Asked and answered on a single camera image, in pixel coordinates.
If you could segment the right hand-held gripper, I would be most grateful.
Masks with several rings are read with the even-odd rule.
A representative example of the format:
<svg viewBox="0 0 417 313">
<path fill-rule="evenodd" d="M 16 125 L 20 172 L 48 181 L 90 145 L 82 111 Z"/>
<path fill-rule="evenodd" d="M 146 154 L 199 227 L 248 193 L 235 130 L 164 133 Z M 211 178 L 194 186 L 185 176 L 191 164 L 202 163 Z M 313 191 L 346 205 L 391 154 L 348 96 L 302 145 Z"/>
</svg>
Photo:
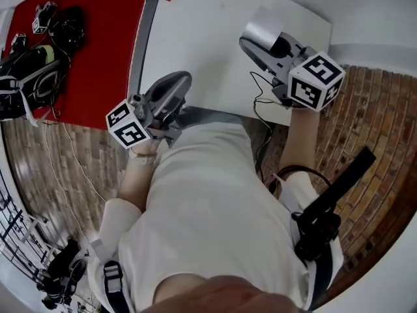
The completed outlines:
<svg viewBox="0 0 417 313">
<path fill-rule="evenodd" d="M 345 71 L 324 51 L 304 47 L 294 37 L 281 33 L 270 53 L 256 42 L 239 38 L 242 51 L 263 71 L 275 74 L 272 93 L 286 108 L 321 111 L 340 90 Z M 277 59 L 287 60 L 287 64 Z"/>
</svg>

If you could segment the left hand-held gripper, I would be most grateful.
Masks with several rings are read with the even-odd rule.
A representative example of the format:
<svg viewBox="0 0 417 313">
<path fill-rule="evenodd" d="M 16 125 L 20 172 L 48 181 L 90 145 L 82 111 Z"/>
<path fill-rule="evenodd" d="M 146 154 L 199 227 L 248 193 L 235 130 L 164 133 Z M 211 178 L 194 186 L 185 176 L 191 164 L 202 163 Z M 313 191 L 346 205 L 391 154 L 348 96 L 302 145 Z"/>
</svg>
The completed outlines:
<svg viewBox="0 0 417 313">
<path fill-rule="evenodd" d="M 182 133 L 177 117 L 191 85 L 189 72 L 172 72 L 144 95 L 123 100 L 106 115 L 110 134 L 125 149 L 150 140 L 165 140 L 172 146 Z"/>
</svg>

